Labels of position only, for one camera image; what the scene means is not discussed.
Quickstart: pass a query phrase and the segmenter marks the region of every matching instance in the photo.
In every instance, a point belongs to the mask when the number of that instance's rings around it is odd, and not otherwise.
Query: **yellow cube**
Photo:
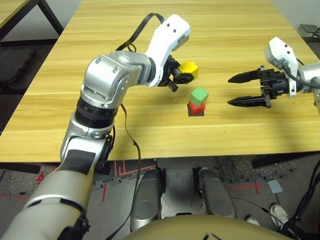
[[[182,73],[189,73],[194,76],[194,79],[198,77],[198,69],[199,67],[194,61],[185,61],[180,66],[178,66],[178,70]]]

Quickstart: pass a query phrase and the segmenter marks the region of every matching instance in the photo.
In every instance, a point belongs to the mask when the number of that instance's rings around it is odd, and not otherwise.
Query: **table surface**
[[[175,93],[167,87],[128,90],[123,102],[128,130],[142,158],[319,150],[319,117],[311,94],[280,96],[270,109],[227,104],[235,97],[260,94],[258,80],[235,84],[228,79],[265,65],[264,48],[275,36],[306,64],[318,61],[276,7],[268,0],[183,2],[83,0],[0,137],[0,161],[58,162],[87,65],[126,41],[150,12],[178,14],[189,22],[190,40],[172,55],[181,63],[194,60],[199,75]],[[146,51],[158,25],[155,18],[144,29],[135,42],[138,52]],[[189,95],[197,87],[209,92],[205,116],[188,117]],[[109,159],[136,159],[121,109],[115,126]]]
[[[0,0],[0,28],[29,0]]]

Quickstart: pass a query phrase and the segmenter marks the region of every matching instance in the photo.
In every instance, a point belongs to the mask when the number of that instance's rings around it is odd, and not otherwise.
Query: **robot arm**
[[[180,64],[170,57],[189,33],[189,24],[172,15],[155,30],[146,54],[114,51],[89,64],[60,149],[62,163],[37,187],[2,240],[82,238],[90,227],[86,212],[94,171],[112,149],[118,107],[129,87],[169,86],[174,91],[175,84],[186,82],[180,81],[184,77],[194,79],[179,72]]]
[[[264,50],[266,60],[283,72],[266,69],[263,65],[254,71],[239,73],[229,83],[245,83],[260,80],[261,96],[242,96],[228,101],[239,107],[263,106],[271,108],[271,100],[288,94],[295,97],[297,92],[313,93],[314,104],[320,113],[320,61],[298,67],[293,49],[278,37],[269,41]]]

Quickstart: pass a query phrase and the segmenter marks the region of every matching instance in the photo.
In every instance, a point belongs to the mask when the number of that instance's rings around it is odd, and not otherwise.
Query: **white sneaker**
[[[274,215],[278,220],[276,220],[273,216],[271,217],[274,224],[281,230],[282,227],[286,222],[289,221],[289,215],[286,213],[286,211],[283,209],[282,206],[280,206],[277,203],[274,203],[270,206],[270,213]]]
[[[248,215],[248,216],[245,217],[244,220],[246,222],[250,223],[250,224],[253,224],[253,225],[256,225],[256,226],[260,226],[258,220],[254,216]]]

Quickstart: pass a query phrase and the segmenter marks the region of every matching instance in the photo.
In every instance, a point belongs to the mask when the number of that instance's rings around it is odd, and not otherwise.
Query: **wall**
[[[46,0],[63,27],[66,27],[82,0]],[[58,34],[38,6],[35,6],[2,41],[57,39]]]
[[[65,27],[82,0],[46,1],[62,26]],[[272,2],[279,8],[301,36],[307,37],[310,36],[310,34],[301,29],[300,24],[313,24],[320,27],[320,0],[272,0]],[[56,39],[57,37],[58,34],[38,6],[36,6],[15,26],[3,41]]]
[[[300,24],[320,27],[320,0],[272,0],[302,37],[311,37]]]

